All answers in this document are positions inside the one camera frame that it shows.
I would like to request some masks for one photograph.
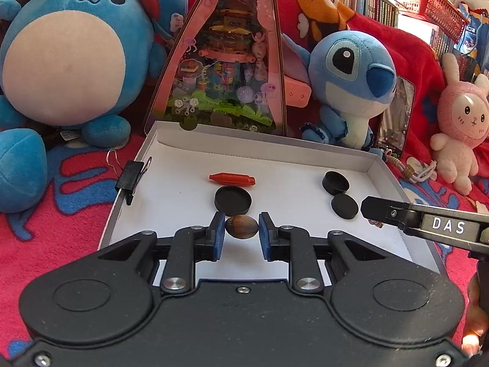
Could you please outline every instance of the black rubber puck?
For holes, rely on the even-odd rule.
[[[358,214],[358,204],[350,196],[338,193],[331,200],[334,213],[343,219],[353,219]]]
[[[336,196],[345,193],[350,188],[350,183],[339,172],[328,171],[323,178],[323,187],[329,194]]]
[[[227,217],[246,215],[251,206],[251,196],[241,187],[223,186],[217,189],[214,204],[217,211]]]

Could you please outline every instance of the tool handle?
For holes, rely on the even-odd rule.
[[[489,316],[489,261],[479,261],[477,263],[477,275],[481,296],[479,305]],[[489,353],[489,335],[481,338],[482,351]]]

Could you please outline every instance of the stitch plush toy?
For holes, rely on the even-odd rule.
[[[283,35],[284,60],[295,53],[307,73],[296,72],[301,65],[284,65],[285,74],[298,80],[309,77],[321,107],[319,126],[307,124],[302,138],[313,142],[369,150],[373,134],[368,121],[392,102],[395,68],[387,49],[362,32],[341,31],[322,39],[309,54]]]
[[[447,87],[438,102],[438,125],[441,130],[431,137],[433,159],[437,172],[453,184],[460,194],[467,196],[472,190],[470,176],[479,166],[472,151],[489,132],[489,79],[478,75],[475,84],[460,81],[457,59],[453,54],[442,57]]]
[[[21,128],[27,119],[81,130],[102,148],[129,137],[117,114],[147,74],[159,76],[167,55],[155,41],[186,11],[187,0],[0,0],[12,21],[0,47],[0,212],[35,205],[47,185],[45,147]]]

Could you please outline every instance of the plush toy nose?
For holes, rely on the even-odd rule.
[[[392,89],[394,72],[388,66],[372,64],[367,70],[367,84],[373,96],[380,98]]]

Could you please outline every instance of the finger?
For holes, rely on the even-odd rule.
[[[470,304],[467,308],[465,328],[467,332],[472,332],[482,337],[489,328],[487,314],[479,306]]]
[[[479,353],[479,337],[473,332],[467,332],[461,341],[461,349],[468,356],[472,357]]]
[[[477,277],[477,273],[474,276],[472,276],[472,278],[469,281],[469,285],[467,286],[467,295],[469,297],[470,303],[479,305],[481,292],[480,292],[479,278]]]

